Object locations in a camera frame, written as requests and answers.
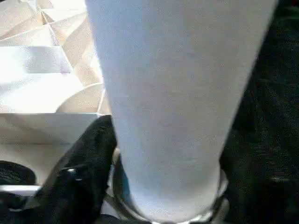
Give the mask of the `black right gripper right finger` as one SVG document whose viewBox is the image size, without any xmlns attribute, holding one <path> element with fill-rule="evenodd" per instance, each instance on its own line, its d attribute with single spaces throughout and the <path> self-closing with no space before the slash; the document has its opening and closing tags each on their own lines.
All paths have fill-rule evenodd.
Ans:
<svg viewBox="0 0 299 224">
<path fill-rule="evenodd" d="M 299 177 L 268 133 L 232 129 L 221 155 L 230 224 L 297 224 Z"/>
</svg>

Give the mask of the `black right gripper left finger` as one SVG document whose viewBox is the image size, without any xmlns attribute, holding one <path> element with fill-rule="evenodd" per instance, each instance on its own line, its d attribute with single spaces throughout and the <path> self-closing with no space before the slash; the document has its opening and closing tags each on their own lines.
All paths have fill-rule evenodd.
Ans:
<svg viewBox="0 0 299 224">
<path fill-rule="evenodd" d="M 35 195 L 34 224 L 92 224 L 106 196 L 117 141 L 110 115 L 96 119 Z"/>
</svg>

